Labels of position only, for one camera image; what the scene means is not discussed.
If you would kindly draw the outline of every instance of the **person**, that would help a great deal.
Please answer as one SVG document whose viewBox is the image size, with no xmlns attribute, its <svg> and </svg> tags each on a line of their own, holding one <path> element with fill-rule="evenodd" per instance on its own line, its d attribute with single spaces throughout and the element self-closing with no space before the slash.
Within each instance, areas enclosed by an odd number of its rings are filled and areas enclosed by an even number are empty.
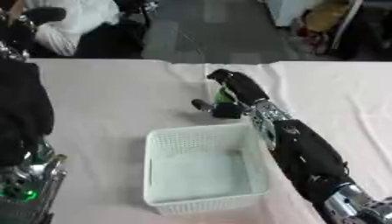
<svg viewBox="0 0 392 224">
<path fill-rule="evenodd" d="M 83 34 L 104 23 L 115 25 L 119 18 L 119 9 L 113 0 L 25 0 L 27 10 L 45 6 L 64 8 L 66 18 L 42 24 L 36 41 L 62 56 L 75 54 Z"/>
</svg>

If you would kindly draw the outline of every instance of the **robotic arm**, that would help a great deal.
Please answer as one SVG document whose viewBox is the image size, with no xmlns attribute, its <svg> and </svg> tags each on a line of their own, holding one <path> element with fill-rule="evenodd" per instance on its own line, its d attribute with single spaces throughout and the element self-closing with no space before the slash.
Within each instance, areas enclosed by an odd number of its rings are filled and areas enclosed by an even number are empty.
<svg viewBox="0 0 392 224">
<path fill-rule="evenodd" d="M 37 65 L 25 62 L 37 26 L 61 20 L 59 8 L 28 10 L 10 23 L 0 10 L 0 223 L 49 224 L 50 209 L 66 176 L 64 155 L 44 136 L 53 108 Z"/>
<path fill-rule="evenodd" d="M 207 78 L 223 86 L 221 102 L 192 104 L 219 118 L 239 118 L 239 111 L 250 116 L 286 178 L 325 223 L 392 223 L 391 199 L 373 200 L 349 177 L 347 163 L 325 139 L 279 109 L 248 76 L 221 69 Z"/>
</svg>

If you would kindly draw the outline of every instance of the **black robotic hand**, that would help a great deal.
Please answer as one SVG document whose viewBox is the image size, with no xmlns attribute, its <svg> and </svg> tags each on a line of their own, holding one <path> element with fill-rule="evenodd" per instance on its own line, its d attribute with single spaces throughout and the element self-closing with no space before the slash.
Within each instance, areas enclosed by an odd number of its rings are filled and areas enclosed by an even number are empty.
<svg viewBox="0 0 392 224">
<path fill-rule="evenodd" d="M 53 108 L 35 64 L 0 59 L 0 167 L 20 164 L 53 129 Z"/>
<path fill-rule="evenodd" d="M 19 165 L 53 130 L 53 107 L 39 68 L 26 63 L 25 54 L 39 25 L 65 15 L 60 8 L 38 8 L 10 24 L 8 14 L 0 10 L 0 168 Z"/>
</svg>

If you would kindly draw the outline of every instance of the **table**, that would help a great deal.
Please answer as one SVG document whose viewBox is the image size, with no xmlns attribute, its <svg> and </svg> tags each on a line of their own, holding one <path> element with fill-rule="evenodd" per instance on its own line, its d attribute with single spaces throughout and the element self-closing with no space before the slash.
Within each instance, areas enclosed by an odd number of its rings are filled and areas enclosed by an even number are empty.
<svg viewBox="0 0 392 224">
<path fill-rule="evenodd" d="M 173 65 L 153 60 L 37 59 L 56 113 L 49 136 L 69 156 L 53 224 L 323 223 L 265 153 L 270 190 L 258 206 L 167 218 L 143 201 L 144 138 L 155 129 L 219 123 L 190 101 L 211 98 L 205 75 L 225 67 L 259 82 L 311 125 L 376 199 L 392 195 L 392 63 Z"/>
</svg>

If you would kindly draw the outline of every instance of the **floor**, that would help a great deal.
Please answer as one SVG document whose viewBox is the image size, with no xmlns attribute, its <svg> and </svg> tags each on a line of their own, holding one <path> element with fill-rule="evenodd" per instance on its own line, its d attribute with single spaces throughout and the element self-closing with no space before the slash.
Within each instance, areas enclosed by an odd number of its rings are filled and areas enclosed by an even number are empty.
<svg viewBox="0 0 392 224">
<path fill-rule="evenodd" d="M 143 57 L 172 63 L 259 64 L 300 60 L 263 3 L 161 0 Z"/>
</svg>

